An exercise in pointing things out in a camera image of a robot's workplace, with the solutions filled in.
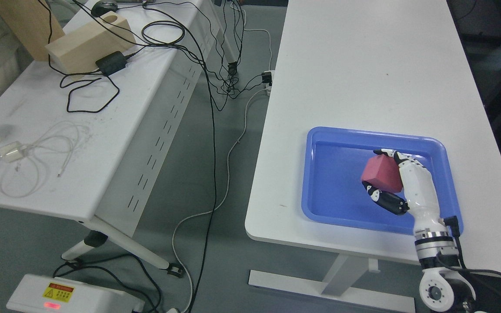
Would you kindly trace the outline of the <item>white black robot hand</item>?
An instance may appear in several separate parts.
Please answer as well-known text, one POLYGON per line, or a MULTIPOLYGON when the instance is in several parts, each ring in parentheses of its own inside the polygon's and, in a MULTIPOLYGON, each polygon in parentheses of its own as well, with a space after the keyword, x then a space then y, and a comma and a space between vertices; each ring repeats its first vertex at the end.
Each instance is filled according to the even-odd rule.
POLYGON ((406 213, 414 218, 415 235, 424 232, 446 232, 440 217, 440 206, 433 177, 419 160, 397 150, 378 149, 374 154, 385 155, 398 167, 405 198, 383 191, 374 183, 362 181, 368 196, 378 206, 397 216, 406 213))

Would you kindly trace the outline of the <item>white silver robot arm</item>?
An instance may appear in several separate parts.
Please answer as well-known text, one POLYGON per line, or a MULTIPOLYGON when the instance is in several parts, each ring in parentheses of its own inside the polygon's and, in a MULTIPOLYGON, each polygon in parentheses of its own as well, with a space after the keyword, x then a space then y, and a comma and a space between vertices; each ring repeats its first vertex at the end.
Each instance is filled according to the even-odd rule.
POLYGON ((433 313, 473 313, 476 293, 461 274, 463 261, 457 216, 443 219, 442 230, 415 232, 415 248, 423 270, 419 294, 433 313))

